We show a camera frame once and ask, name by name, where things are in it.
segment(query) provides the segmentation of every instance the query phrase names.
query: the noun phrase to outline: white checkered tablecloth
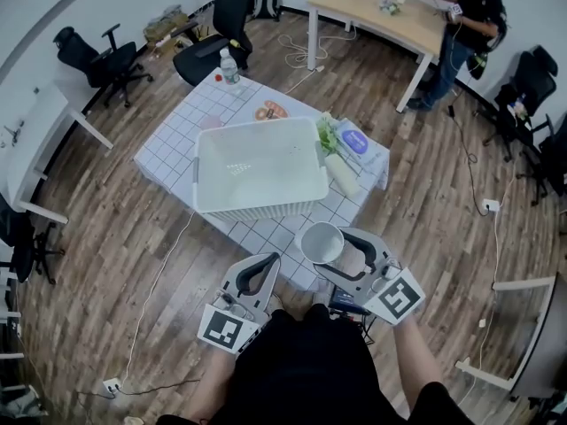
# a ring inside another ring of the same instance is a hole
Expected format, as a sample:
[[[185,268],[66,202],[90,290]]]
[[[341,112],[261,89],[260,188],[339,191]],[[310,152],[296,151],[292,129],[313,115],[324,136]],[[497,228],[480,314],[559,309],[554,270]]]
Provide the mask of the white checkered tablecloth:
[[[283,116],[318,118],[321,113],[291,97],[245,77],[235,88],[217,82],[213,71],[201,82],[159,125],[134,157],[141,171],[153,182],[192,208],[193,146],[200,123],[206,115],[220,117],[223,126],[242,124],[257,119],[268,108],[276,108]],[[315,269],[293,243],[295,233],[312,222],[329,221],[339,227],[349,227],[361,210],[370,191],[378,186],[385,189],[388,179],[389,151],[378,145],[382,153],[376,174],[364,172],[358,164],[343,153],[346,162],[358,175],[361,191],[353,200],[346,198],[330,178],[329,195],[316,204],[308,215],[287,216],[245,222],[219,220],[210,215],[203,218],[250,253],[276,251],[281,255],[280,273],[300,290],[316,289]]]

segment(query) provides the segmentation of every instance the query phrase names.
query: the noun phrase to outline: white plastic bin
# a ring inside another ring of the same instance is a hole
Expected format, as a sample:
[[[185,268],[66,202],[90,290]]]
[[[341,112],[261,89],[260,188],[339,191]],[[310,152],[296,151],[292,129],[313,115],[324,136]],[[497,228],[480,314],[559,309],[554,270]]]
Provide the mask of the white plastic bin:
[[[317,126],[307,117],[204,130],[195,153],[198,213],[223,220],[309,213],[329,193]]]

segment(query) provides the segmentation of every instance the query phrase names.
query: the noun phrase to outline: white cup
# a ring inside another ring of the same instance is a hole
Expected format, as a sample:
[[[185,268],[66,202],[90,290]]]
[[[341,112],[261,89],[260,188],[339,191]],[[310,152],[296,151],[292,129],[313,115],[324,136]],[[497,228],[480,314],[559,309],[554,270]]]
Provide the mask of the white cup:
[[[295,235],[295,245],[314,265],[324,265],[337,259],[345,247],[343,233],[329,222],[316,222]]]

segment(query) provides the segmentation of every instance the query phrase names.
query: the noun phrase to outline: wooden floor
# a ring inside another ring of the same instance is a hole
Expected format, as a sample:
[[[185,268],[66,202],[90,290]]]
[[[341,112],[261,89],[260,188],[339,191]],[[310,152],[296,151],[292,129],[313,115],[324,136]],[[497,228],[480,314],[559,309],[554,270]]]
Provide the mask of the wooden floor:
[[[263,20],[246,27],[254,45],[252,79],[286,91],[307,74],[284,63],[290,51],[277,42],[278,35],[287,33],[294,42],[307,45],[307,18],[284,15],[279,24]],[[321,35],[345,34],[329,24],[321,29]],[[490,287],[496,256],[494,216],[480,217],[474,208],[460,135],[446,113],[453,96],[431,113],[398,114],[395,105],[416,69],[407,53],[365,36],[356,42],[327,40],[323,45],[330,54],[321,61],[325,70],[291,96],[358,122],[390,148],[387,191],[372,193],[357,225],[382,235],[423,286],[428,297],[418,314],[421,329],[443,367],[451,395],[460,401],[472,380],[454,369],[454,363],[470,356],[478,365],[485,336],[478,321],[488,319],[493,310]],[[148,182],[132,161],[145,139],[191,90],[175,73],[171,56],[146,56],[144,64],[156,80],[132,91],[129,109],[115,98],[110,109],[96,104],[89,116],[114,142],[114,149],[107,151],[84,131],[75,130],[38,200],[69,216],[68,225],[51,238],[66,249],[66,256],[52,264],[57,286],[35,275],[19,287],[22,339],[43,379],[50,423],[88,422],[78,401],[96,424],[121,423],[127,415],[154,423],[163,413],[183,415],[191,402],[191,384],[141,397],[120,396],[112,402],[76,393],[97,392],[104,379],[124,377],[154,274],[190,216],[190,210]],[[503,162],[498,141],[482,146],[492,128],[472,117],[477,105],[467,94],[456,105],[465,142],[478,156],[472,165],[477,200],[502,200],[514,177],[514,163]],[[525,169],[522,159],[516,169]],[[532,194],[532,184],[525,180],[514,181],[509,188],[497,226],[499,280],[564,271],[567,248],[558,237],[559,200],[552,194],[532,208]],[[244,250],[195,216],[148,304],[126,388],[146,390],[199,378],[208,354],[196,338],[200,314],[226,269],[245,256]],[[311,299],[283,282],[277,284],[277,292],[297,311],[305,310]],[[529,337],[518,318],[533,318],[537,302],[537,297],[523,295],[496,303],[484,369],[511,375],[521,355],[521,344],[515,342]],[[392,331],[377,322],[372,334],[377,343],[370,350],[384,394],[407,414]],[[31,367],[27,375],[35,379]],[[462,408],[476,423],[521,424],[530,418],[525,400],[509,403],[505,392],[483,382],[477,382]]]

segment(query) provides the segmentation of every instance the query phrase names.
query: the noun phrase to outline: purple label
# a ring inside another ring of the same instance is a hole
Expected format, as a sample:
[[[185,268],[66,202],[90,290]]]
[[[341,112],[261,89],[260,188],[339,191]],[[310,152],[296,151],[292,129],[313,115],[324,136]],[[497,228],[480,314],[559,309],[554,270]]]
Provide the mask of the purple label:
[[[369,148],[369,141],[359,131],[343,132],[343,140],[357,154],[363,154]]]

